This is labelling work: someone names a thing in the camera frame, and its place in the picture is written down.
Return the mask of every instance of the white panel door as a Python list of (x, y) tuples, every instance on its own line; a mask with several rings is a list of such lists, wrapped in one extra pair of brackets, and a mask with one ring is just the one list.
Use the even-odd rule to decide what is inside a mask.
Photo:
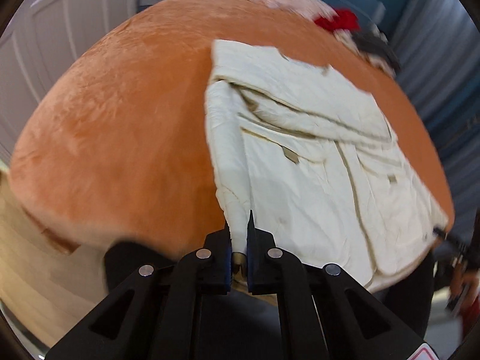
[(58, 78), (135, 13), (136, 0), (24, 0), (0, 38), (0, 159)]

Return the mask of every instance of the gray curtain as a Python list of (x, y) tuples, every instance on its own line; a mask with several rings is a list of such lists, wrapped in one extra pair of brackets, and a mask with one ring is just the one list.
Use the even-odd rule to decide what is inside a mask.
[(480, 206), (480, 33), (459, 0), (411, 0), (390, 44), (402, 64), (397, 81), (447, 175), (452, 231), (470, 240)]

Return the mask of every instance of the white sticker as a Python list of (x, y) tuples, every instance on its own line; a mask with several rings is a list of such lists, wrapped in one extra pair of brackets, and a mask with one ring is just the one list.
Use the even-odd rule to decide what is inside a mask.
[(407, 360), (438, 360), (438, 357), (428, 344), (423, 343)]

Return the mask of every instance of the orange blanket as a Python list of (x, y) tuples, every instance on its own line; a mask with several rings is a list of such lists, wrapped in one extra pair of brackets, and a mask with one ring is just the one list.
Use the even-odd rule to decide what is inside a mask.
[(80, 57), (16, 145), (10, 182), (27, 212), (72, 243), (129, 238), (172, 258), (222, 228), (203, 110), (214, 39), (331, 64), (371, 92), (453, 221), (435, 148), (399, 86), (312, 22), (246, 0), (166, 0)]

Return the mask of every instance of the metal screw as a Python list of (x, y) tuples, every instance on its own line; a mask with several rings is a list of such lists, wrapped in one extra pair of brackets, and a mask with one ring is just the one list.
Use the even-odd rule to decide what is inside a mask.
[(210, 252), (208, 249), (199, 249), (197, 250), (196, 256), (199, 259), (207, 259), (212, 255), (212, 252)]
[(279, 259), (282, 257), (283, 252), (280, 249), (273, 247), (272, 249), (268, 250), (267, 254), (273, 259)]
[(340, 267), (337, 264), (328, 264), (325, 266), (325, 272), (327, 272), (330, 276), (337, 276), (342, 272)]
[(142, 276), (150, 276), (153, 273), (153, 271), (154, 271), (153, 266), (144, 265), (140, 267), (140, 269), (138, 270), (138, 273), (141, 274)]

